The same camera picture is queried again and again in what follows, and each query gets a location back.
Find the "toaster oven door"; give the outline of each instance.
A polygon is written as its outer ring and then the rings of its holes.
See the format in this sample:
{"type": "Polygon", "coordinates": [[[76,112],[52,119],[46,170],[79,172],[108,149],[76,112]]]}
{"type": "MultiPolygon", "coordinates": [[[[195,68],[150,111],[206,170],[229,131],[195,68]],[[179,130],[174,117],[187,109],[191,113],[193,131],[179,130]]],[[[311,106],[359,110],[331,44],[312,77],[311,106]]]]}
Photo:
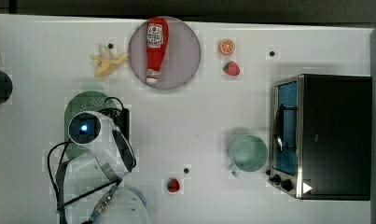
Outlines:
{"type": "Polygon", "coordinates": [[[289,82],[275,88],[272,167],[295,176],[297,165],[298,84],[289,82]]]}

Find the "circular plate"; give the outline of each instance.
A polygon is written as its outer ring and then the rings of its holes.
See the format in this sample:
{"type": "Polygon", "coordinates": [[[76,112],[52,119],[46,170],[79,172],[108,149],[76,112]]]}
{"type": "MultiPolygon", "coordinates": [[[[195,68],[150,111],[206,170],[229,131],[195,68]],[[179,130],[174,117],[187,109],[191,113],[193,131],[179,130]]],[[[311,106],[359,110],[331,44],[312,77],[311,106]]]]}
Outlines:
{"type": "Polygon", "coordinates": [[[199,68],[201,49],[196,34],[184,22],[162,17],[168,23],[168,46],[161,64],[158,82],[146,83],[146,28],[142,24],[132,35],[129,44],[129,60],[135,75],[148,86],[170,90],[187,83],[199,68]]]}

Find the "toaster oven window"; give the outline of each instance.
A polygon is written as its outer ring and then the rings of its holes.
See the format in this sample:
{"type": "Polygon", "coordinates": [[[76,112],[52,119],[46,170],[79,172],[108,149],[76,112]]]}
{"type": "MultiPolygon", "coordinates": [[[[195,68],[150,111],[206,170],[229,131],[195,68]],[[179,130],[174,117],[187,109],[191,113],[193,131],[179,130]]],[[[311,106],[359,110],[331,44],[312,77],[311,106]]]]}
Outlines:
{"type": "Polygon", "coordinates": [[[280,116],[275,122],[282,122],[278,127],[283,129],[280,136],[282,144],[274,147],[276,155],[275,169],[295,175],[297,172],[296,158],[296,119],[298,106],[298,88],[296,82],[291,82],[278,87],[278,111],[280,116]]]}

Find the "mug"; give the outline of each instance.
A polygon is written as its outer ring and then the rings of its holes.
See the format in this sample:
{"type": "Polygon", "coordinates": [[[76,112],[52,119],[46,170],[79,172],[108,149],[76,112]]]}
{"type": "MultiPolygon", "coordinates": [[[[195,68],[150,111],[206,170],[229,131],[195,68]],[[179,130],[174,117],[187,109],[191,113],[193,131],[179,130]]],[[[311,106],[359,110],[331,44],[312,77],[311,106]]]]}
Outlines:
{"type": "Polygon", "coordinates": [[[264,142],[254,135],[243,135],[233,142],[229,148],[233,163],[231,173],[238,176],[241,171],[255,172],[262,168],[268,159],[269,152],[264,142]]]}

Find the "strawberry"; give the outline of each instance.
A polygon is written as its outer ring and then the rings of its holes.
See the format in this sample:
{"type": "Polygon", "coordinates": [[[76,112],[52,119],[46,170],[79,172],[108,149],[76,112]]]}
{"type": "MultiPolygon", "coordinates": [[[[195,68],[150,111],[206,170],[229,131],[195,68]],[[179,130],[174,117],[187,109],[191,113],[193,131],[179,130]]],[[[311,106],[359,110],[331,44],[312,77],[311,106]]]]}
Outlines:
{"type": "Polygon", "coordinates": [[[167,185],[167,189],[172,193],[179,191],[180,186],[178,181],[175,178],[170,179],[167,185]]]}
{"type": "Polygon", "coordinates": [[[240,74],[240,68],[235,62],[228,62],[223,67],[223,71],[231,76],[238,76],[240,74]]]}

